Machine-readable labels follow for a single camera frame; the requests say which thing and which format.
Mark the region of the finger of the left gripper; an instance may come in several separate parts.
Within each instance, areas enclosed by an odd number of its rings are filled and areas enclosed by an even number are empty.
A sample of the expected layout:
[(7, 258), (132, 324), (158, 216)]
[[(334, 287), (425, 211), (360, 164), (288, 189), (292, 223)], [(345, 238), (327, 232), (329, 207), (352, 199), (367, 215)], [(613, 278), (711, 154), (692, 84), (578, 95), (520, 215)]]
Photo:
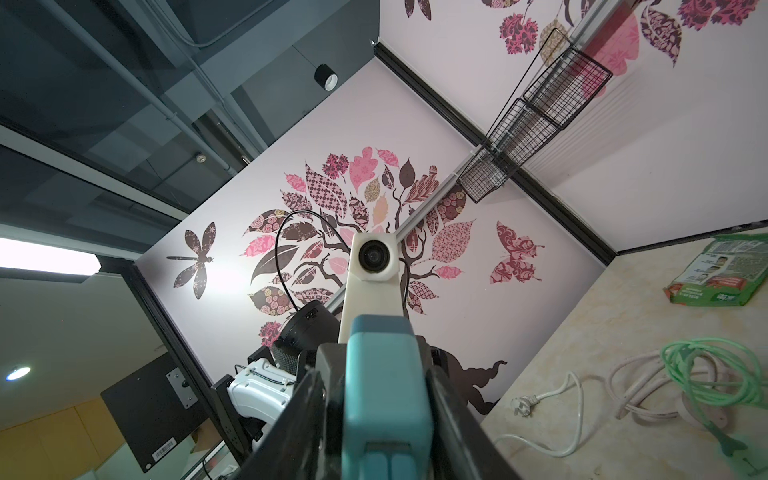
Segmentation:
[(346, 357), (345, 343), (322, 344), (316, 353), (315, 367), (323, 381), (326, 409), (333, 414), (343, 413)]

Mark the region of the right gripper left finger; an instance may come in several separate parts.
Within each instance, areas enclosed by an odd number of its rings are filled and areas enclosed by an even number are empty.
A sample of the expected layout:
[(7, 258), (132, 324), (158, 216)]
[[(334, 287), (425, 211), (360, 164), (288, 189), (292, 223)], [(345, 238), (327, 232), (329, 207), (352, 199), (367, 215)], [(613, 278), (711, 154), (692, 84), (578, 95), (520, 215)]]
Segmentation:
[(235, 479), (315, 479), (325, 419), (324, 383), (308, 373), (262, 445)]

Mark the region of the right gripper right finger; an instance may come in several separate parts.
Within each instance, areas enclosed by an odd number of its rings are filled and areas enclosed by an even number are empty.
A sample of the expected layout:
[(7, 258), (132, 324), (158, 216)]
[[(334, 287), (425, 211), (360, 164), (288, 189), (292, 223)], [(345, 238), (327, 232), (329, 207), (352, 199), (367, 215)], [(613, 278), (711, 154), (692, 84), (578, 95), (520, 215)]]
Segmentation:
[(493, 446), (444, 370), (426, 372), (434, 422), (431, 450), (435, 479), (520, 479)]

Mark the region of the teal charger plug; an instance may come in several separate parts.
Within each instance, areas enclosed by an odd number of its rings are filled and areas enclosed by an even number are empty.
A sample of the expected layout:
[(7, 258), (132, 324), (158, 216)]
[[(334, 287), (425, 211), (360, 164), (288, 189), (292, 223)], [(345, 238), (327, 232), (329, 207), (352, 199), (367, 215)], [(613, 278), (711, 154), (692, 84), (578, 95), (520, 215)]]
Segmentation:
[(434, 422), (408, 319), (360, 315), (347, 343), (343, 479), (425, 479)]

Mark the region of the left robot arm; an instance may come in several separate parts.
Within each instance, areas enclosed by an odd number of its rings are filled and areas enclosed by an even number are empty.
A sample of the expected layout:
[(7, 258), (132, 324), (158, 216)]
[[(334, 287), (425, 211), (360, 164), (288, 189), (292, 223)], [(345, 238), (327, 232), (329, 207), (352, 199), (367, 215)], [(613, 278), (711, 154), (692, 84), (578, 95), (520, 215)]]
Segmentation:
[(313, 300), (283, 326), (269, 327), (266, 345), (211, 388), (227, 446), (240, 466), (261, 447), (301, 383), (316, 373), (323, 406), (320, 438), (341, 434), (346, 348), (337, 344), (343, 303)]

